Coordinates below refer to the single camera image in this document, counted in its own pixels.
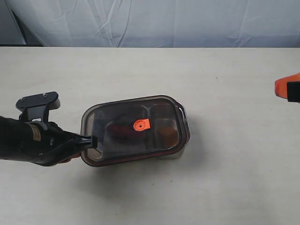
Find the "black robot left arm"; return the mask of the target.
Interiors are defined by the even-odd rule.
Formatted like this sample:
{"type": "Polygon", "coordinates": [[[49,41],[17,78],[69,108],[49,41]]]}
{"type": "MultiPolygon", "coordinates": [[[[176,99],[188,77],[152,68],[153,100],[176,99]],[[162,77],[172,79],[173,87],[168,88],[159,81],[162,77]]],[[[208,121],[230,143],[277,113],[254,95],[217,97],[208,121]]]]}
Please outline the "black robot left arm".
{"type": "Polygon", "coordinates": [[[96,137],[64,131],[54,122],[0,118],[1,160],[54,166],[97,145],[96,137]]]}

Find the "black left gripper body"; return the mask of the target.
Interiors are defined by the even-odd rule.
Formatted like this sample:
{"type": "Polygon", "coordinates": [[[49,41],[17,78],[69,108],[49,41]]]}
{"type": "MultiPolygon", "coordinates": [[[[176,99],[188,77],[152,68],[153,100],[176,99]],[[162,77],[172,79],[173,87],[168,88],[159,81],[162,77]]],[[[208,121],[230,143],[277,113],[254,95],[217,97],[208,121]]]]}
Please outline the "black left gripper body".
{"type": "Polygon", "coordinates": [[[30,137],[20,142],[19,150],[29,162],[40,166],[54,166],[80,150],[73,143],[72,134],[63,131],[56,123],[27,122],[30,137]]]}

